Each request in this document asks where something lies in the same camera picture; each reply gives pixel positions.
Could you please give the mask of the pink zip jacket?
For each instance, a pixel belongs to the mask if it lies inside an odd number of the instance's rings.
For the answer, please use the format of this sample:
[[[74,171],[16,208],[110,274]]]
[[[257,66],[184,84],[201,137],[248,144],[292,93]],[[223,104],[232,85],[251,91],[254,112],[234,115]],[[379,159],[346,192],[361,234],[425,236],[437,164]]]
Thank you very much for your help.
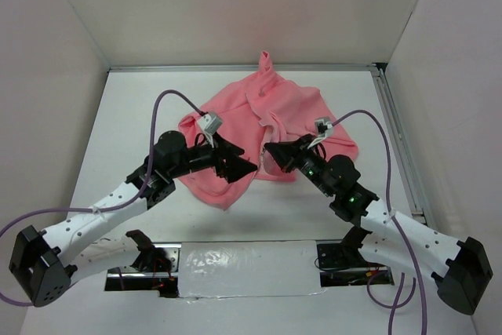
[[[316,132],[315,120],[335,117],[319,89],[299,86],[274,69],[271,56],[260,54],[258,68],[251,75],[225,86],[201,110],[222,118],[219,134],[241,147],[244,159],[258,170],[229,184],[205,169],[181,177],[181,182],[200,201],[228,209],[248,189],[253,180],[293,182],[294,173],[283,173],[264,150],[268,142],[293,141]]]

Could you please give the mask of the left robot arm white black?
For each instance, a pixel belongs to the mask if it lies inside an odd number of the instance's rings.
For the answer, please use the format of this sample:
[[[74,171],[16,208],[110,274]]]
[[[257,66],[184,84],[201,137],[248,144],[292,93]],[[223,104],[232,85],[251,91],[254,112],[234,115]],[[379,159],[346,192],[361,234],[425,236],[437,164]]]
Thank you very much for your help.
[[[175,179],[210,169],[229,184],[257,169],[240,147],[219,134],[188,147],[178,131],[163,133],[144,163],[115,190],[89,208],[70,208],[72,218],[43,230],[30,225],[15,239],[9,270],[27,294],[27,306],[51,304],[76,282],[121,264],[146,271],[166,254],[138,230],[120,239],[106,234],[146,213],[171,195]]]

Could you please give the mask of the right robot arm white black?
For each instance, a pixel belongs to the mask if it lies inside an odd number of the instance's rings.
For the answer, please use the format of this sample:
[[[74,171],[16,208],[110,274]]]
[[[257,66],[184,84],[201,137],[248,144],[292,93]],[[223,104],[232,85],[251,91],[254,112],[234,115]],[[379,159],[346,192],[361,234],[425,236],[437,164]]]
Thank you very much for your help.
[[[464,315],[473,315],[493,270],[479,240],[444,235],[392,209],[364,188],[360,172],[346,155],[325,159],[313,151],[308,134],[290,142],[266,143],[265,150],[285,173],[301,172],[325,196],[330,209],[352,224],[342,256],[351,266],[365,260],[432,282],[439,298]]]

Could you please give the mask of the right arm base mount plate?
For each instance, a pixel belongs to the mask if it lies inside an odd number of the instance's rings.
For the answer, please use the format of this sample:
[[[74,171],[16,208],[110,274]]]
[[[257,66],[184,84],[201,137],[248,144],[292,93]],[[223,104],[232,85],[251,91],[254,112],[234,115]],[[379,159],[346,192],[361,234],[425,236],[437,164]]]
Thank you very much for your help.
[[[392,285],[390,269],[364,260],[356,249],[341,242],[317,242],[314,265],[319,271],[323,288]]]

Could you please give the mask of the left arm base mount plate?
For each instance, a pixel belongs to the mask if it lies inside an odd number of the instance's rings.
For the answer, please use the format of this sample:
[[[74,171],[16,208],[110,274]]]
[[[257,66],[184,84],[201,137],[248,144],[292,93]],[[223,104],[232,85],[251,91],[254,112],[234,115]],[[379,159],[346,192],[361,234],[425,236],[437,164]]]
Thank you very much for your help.
[[[155,292],[160,297],[178,298],[180,243],[155,243],[153,257],[107,271],[106,292]]]

